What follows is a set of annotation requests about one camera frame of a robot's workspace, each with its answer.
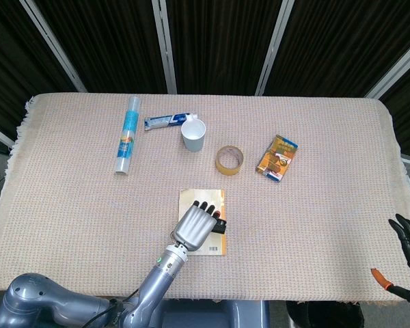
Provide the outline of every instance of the white mug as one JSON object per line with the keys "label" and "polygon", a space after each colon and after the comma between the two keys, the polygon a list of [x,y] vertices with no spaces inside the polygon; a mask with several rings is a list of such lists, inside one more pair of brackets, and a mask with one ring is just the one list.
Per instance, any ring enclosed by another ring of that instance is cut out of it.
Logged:
{"label": "white mug", "polygon": [[191,152],[198,152],[204,145],[206,127],[203,121],[187,115],[187,120],[180,127],[185,147]]}

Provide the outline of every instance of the black curtain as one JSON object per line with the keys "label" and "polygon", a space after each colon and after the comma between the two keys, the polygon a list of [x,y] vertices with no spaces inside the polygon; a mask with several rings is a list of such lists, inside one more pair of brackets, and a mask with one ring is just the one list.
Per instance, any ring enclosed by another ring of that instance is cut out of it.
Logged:
{"label": "black curtain", "polygon": [[410,47],[410,0],[296,0],[264,95],[364,97]]}
{"label": "black curtain", "polygon": [[401,152],[410,155],[410,70],[381,97],[381,101],[392,113]]}
{"label": "black curtain", "polygon": [[18,1],[0,1],[0,131],[16,139],[31,96],[75,91]]}
{"label": "black curtain", "polygon": [[150,0],[37,0],[89,92],[167,93]]}
{"label": "black curtain", "polygon": [[178,93],[254,95],[281,0],[167,0]]}

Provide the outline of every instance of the packing tape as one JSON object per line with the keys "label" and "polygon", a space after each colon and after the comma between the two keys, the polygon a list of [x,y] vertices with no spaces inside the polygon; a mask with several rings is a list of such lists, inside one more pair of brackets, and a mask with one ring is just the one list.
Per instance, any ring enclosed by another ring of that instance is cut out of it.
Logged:
{"label": "packing tape", "polygon": [[[220,163],[220,158],[224,154],[230,154],[233,157],[235,157],[235,159],[238,161],[237,167],[229,168],[229,167],[223,166]],[[238,171],[240,171],[241,165],[243,164],[244,160],[245,160],[245,157],[244,157],[243,153],[237,147],[225,146],[223,148],[220,148],[219,151],[217,152],[216,168],[219,170],[220,173],[225,174],[226,176],[233,176],[234,174],[237,174]]]}

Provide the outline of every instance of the book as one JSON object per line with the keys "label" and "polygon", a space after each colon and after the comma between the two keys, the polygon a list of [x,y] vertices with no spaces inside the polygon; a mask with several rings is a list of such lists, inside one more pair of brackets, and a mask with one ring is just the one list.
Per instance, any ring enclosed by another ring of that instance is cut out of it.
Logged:
{"label": "book", "polygon": [[297,144],[276,135],[261,158],[256,171],[275,182],[281,181],[293,157],[295,157],[297,149]]}
{"label": "book", "polygon": [[[199,203],[207,202],[208,206],[214,205],[215,210],[220,212],[220,219],[226,221],[225,191],[222,189],[181,190],[179,193],[179,221],[195,200]],[[204,244],[197,251],[189,251],[188,255],[226,255],[226,235],[211,232]]]}

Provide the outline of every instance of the table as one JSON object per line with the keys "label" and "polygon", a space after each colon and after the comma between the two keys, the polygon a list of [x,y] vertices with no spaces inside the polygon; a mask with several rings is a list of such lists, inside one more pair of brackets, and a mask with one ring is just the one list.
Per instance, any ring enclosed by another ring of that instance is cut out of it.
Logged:
{"label": "table", "polygon": [[[410,218],[410,190],[387,109],[377,100],[138,95],[129,175],[114,175],[127,94],[43,94],[28,104],[0,198],[0,289],[38,272],[93,295],[136,289],[170,243],[184,188],[225,189],[227,255],[192,256],[168,297],[396,300],[377,267],[410,285],[387,219]],[[146,116],[197,113],[204,149]],[[275,134],[299,145],[280,183],[255,172]],[[215,169],[220,147],[242,170]]]}

